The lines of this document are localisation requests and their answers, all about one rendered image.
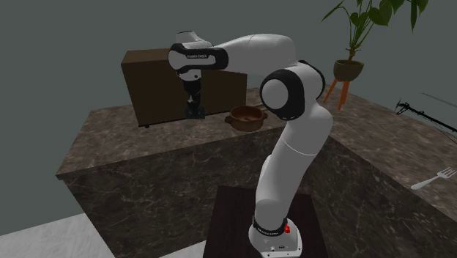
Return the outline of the brown wooden cabinet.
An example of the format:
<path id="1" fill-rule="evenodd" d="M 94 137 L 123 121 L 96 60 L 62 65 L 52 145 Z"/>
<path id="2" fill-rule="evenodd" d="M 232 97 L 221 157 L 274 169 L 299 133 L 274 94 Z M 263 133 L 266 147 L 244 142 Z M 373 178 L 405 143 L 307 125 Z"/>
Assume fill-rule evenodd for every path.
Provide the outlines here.
<path id="1" fill-rule="evenodd" d="M 168 63 L 167 48 L 127 51 L 121 67 L 140 127 L 186 117 L 188 93 Z M 203 70 L 201 74 L 205 115 L 246 104 L 247 75 L 222 70 Z"/>

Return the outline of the green potted plant on stand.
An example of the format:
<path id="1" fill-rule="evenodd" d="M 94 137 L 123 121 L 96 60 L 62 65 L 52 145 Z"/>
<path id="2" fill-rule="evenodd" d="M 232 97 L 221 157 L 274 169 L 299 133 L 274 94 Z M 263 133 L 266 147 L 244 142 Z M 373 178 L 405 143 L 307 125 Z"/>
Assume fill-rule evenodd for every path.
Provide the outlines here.
<path id="1" fill-rule="evenodd" d="M 343 10 L 349 22 L 349 52 L 347 59 L 336 60 L 333 67 L 334 79 L 325 95 L 325 103 L 338 82 L 342 89 L 338 100 L 337 110 L 346 103 L 350 82 L 361 74 L 364 64 L 354 60 L 354 56 L 364 43 L 374 25 L 389 26 L 390 20 L 400 7 L 406 2 L 410 3 L 410 25 L 412 32 L 417 23 L 417 18 L 425 11 L 429 0 L 379 0 L 379 6 L 374 6 L 374 0 L 356 0 L 358 11 L 350 13 L 344 6 L 346 0 L 341 0 L 323 18 L 322 22 L 330 17 L 336 10 Z"/>

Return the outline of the silver fork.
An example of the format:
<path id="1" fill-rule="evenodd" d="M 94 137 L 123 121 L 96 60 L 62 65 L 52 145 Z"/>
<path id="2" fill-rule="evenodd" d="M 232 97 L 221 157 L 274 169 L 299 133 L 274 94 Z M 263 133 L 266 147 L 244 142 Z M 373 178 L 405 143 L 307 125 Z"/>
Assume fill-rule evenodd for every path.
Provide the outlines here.
<path id="1" fill-rule="evenodd" d="M 436 176 L 430 178 L 430 179 L 427 179 L 427 180 L 424 180 L 422 182 L 419 182 L 419 183 L 415 183 L 414 185 L 412 185 L 410 188 L 412 190 L 418 190 L 418 189 L 421 189 L 423 186 L 435 181 L 436 179 L 439 179 L 439 178 L 442 178 L 442 179 L 449 179 L 451 178 L 454 174 L 457 174 L 457 169 L 454 169 L 454 168 L 451 168 L 451 167 L 448 167 L 446 169 L 443 169 L 442 171 L 439 171 L 436 173 Z"/>

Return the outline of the brown two-handled clay bowl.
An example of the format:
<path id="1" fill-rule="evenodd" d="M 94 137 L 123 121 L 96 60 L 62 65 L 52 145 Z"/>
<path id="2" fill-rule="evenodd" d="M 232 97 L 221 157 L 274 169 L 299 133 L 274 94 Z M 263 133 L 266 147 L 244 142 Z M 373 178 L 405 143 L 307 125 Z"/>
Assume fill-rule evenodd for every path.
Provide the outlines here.
<path id="1" fill-rule="evenodd" d="M 253 132 L 259 130 L 268 114 L 258 107 L 254 106 L 237 106 L 230 110 L 229 115 L 224 121 L 233 129 L 242 132 Z"/>

